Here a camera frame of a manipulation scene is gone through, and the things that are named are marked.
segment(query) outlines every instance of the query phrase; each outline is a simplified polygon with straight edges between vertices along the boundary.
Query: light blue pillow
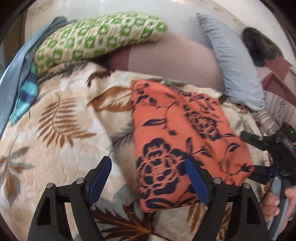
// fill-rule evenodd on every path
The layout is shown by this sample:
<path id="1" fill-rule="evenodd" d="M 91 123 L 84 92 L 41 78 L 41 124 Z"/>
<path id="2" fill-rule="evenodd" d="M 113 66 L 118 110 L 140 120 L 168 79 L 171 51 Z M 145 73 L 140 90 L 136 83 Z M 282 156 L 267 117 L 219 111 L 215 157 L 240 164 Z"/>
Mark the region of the light blue pillow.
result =
<path id="1" fill-rule="evenodd" d="M 264 109 L 264 92 L 253 60 L 239 36 L 226 23 L 210 14 L 197 14 L 210 39 L 222 70 L 227 99 L 259 111 Z"/>

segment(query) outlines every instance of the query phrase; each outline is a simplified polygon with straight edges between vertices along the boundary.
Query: silver bolt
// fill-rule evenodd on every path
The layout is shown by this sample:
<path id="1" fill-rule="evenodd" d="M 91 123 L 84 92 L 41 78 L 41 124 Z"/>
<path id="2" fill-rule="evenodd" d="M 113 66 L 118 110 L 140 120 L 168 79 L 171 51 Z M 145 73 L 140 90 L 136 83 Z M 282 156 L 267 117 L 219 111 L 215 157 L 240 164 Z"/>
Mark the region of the silver bolt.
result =
<path id="1" fill-rule="evenodd" d="M 221 179 L 215 177 L 215 178 L 214 178 L 214 183 L 216 183 L 216 184 L 220 184 L 220 183 L 221 183 Z"/>
<path id="2" fill-rule="evenodd" d="M 53 183 L 47 183 L 47 184 L 46 184 L 46 187 L 47 187 L 47 188 L 52 188 L 53 186 L 54 186 Z"/>
<path id="3" fill-rule="evenodd" d="M 244 188 L 247 188 L 247 189 L 249 189 L 251 187 L 249 183 L 243 183 L 243 186 L 244 186 Z"/>
<path id="4" fill-rule="evenodd" d="M 76 180 L 76 183 L 77 184 L 81 184 L 81 183 L 83 183 L 84 182 L 84 179 L 82 178 L 82 177 L 80 177 L 80 178 L 78 178 L 77 180 Z"/>

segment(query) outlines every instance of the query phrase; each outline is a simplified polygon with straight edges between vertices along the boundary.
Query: checkered pattern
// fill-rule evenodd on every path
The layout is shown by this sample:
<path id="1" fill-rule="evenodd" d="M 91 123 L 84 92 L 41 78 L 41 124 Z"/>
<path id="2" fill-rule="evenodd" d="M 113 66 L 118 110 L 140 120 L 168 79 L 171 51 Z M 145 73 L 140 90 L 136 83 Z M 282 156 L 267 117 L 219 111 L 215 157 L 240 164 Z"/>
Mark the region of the checkered pattern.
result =
<path id="1" fill-rule="evenodd" d="M 144 41 L 158 41 L 167 25 L 145 13 L 119 12 L 69 24 L 50 35 L 35 53 L 40 77 L 54 65 L 93 58 L 114 49 Z"/>

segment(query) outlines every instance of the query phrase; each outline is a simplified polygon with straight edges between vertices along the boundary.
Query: pillowcase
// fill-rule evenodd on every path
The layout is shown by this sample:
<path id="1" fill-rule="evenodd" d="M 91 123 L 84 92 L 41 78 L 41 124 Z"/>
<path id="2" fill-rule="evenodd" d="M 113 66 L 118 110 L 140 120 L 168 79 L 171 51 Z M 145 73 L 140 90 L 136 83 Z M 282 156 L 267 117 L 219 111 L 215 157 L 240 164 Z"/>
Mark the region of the pillowcase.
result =
<path id="1" fill-rule="evenodd" d="M 174 34 L 165 34 L 157 43 L 120 48 L 110 53 L 107 65 L 113 70 L 153 74 L 224 91 L 213 50 Z"/>
<path id="2" fill-rule="evenodd" d="M 50 35 L 35 53 L 37 76 L 62 62 L 94 58 L 134 43 L 160 40 L 168 26 L 156 16 L 118 12 L 69 24 Z"/>
<path id="3" fill-rule="evenodd" d="M 198 13 L 197 18 L 215 51 L 228 100 L 255 111 L 262 110 L 265 107 L 263 88 L 243 42 L 216 17 Z"/>

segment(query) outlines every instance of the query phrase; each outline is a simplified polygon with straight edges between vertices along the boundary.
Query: blanket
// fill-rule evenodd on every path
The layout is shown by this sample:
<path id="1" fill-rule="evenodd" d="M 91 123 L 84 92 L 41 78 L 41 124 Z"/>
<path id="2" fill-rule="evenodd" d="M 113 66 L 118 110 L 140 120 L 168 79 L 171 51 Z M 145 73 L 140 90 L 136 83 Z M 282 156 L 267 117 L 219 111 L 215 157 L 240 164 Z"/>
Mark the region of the blanket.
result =
<path id="1" fill-rule="evenodd" d="M 103 156 L 111 157 L 112 171 L 91 212 L 106 240 L 192 240 L 206 212 L 202 203 L 150 214 L 139 207 L 130 102 L 139 79 L 217 98 L 236 134 L 261 135 L 247 108 L 225 101 L 213 89 L 134 72 L 108 73 L 87 61 L 60 64 L 43 79 L 34 105 L 16 125 L 6 126 L 0 140 L 0 212 L 20 241 L 27 238 L 46 184 L 71 184 Z M 266 152 L 247 147 L 253 164 L 269 165 Z M 260 199 L 263 187 L 247 182 Z M 218 240 L 224 237 L 230 210 L 229 204 Z M 70 205 L 66 211 L 72 236 L 80 240 Z"/>

